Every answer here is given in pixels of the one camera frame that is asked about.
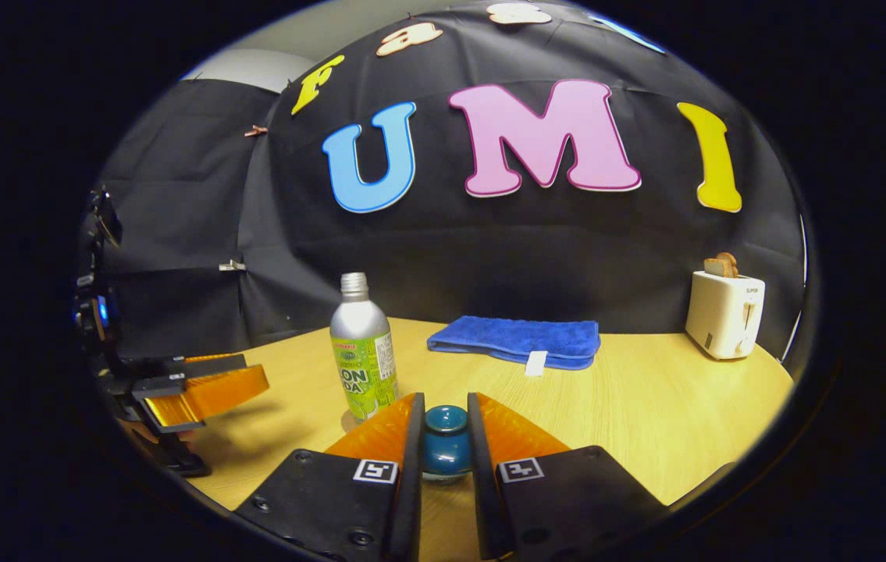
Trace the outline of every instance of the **towel tag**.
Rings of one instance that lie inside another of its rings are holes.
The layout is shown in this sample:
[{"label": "towel tag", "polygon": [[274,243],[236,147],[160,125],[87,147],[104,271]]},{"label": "towel tag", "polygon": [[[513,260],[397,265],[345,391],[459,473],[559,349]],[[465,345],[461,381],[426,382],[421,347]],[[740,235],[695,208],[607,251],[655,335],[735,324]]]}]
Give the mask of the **towel tag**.
[{"label": "towel tag", "polygon": [[545,351],[529,352],[529,359],[525,361],[525,376],[539,377],[543,374],[543,366],[546,363]]}]

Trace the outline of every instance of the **bottle label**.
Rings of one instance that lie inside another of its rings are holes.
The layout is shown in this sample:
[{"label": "bottle label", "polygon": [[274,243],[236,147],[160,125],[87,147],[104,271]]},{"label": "bottle label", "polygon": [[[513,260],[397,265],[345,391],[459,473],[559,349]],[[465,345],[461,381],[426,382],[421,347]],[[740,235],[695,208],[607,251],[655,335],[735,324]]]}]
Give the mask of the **bottle label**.
[{"label": "bottle label", "polygon": [[397,399],[390,332],[375,338],[332,338],[339,380],[357,420],[370,419]]}]

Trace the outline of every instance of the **blue light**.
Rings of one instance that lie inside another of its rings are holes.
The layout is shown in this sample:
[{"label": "blue light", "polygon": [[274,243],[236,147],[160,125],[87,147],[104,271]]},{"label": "blue light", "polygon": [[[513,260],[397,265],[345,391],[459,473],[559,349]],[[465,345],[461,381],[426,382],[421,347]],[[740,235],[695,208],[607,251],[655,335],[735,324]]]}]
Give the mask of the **blue light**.
[{"label": "blue light", "polygon": [[110,315],[106,312],[106,297],[99,297],[99,317],[103,320],[103,327],[110,325]]},{"label": "blue light", "polygon": [[646,39],[643,39],[638,34],[633,33],[631,30],[625,28],[624,26],[622,26],[618,23],[615,23],[615,22],[610,21],[606,18],[603,18],[602,16],[596,16],[593,14],[589,14],[589,19],[595,20],[595,21],[599,22],[600,24],[607,26],[611,30],[617,32],[618,34],[624,36],[625,38],[627,38],[635,43],[639,43],[640,45],[643,45],[649,49],[657,51],[658,53],[664,54],[664,50],[661,50],[661,47],[657,47],[657,46],[650,44],[649,42],[646,41]]}]

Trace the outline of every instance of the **screw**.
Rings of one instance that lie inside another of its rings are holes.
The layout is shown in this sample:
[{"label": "screw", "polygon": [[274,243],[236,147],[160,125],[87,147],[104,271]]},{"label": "screw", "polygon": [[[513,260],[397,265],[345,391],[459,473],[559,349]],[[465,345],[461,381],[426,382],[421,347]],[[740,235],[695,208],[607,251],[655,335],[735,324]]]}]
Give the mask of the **screw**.
[{"label": "screw", "polygon": [[354,531],[349,534],[349,542],[356,546],[368,546],[374,542],[374,537],[370,533]]},{"label": "screw", "polygon": [[268,513],[270,509],[269,502],[265,501],[265,498],[262,496],[256,496],[252,498],[252,505],[254,505],[254,507],[256,507],[258,511],[261,511],[263,513]]}]

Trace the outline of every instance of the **blue letter u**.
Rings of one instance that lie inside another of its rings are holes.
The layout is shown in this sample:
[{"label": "blue letter u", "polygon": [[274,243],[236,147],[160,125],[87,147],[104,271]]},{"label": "blue letter u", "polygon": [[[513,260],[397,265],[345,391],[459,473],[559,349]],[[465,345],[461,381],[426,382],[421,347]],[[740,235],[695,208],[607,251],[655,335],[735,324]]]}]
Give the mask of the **blue letter u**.
[{"label": "blue letter u", "polygon": [[392,105],[374,115],[371,122],[383,131],[386,144],[386,174],[380,181],[367,183],[360,177],[356,139],[363,127],[349,125],[333,132],[321,149],[328,154],[332,192],[343,209],[370,213],[391,206],[401,199],[415,178],[415,150],[407,118],[415,113],[414,102]]}]

